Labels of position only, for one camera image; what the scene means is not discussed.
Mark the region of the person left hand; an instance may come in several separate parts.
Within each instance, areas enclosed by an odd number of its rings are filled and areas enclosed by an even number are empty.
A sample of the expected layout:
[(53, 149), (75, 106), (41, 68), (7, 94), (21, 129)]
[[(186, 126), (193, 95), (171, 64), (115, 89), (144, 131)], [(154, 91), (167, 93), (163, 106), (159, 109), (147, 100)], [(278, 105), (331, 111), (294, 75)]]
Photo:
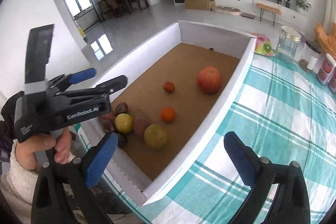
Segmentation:
[(18, 143), (15, 149), (15, 156), (18, 163), (25, 169), (38, 173), (41, 165), (37, 163), (35, 153), (55, 149), (54, 161), (59, 164), (66, 164), (70, 156), (71, 132), (66, 127), (57, 139), (47, 134), (37, 134), (23, 143)]

